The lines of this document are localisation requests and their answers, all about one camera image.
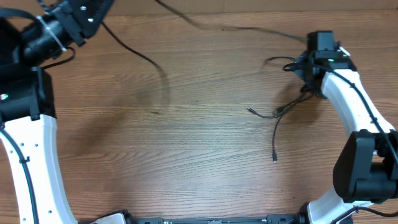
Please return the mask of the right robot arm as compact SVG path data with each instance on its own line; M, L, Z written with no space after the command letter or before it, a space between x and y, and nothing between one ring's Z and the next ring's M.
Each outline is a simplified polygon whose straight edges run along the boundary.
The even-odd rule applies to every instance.
M397 130L375 107L333 32L309 33L306 51L284 70L330 101L348 137L333 168L332 188L303 207L299 222L352 223L353 213L396 199Z

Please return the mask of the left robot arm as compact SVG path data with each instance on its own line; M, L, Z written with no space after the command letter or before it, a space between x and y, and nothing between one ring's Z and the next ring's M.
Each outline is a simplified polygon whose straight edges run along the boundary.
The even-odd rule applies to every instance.
M112 0L66 0L42 16L1 9L1 141L21 223L75 223L57 155L57 115L45 61L94 36Z

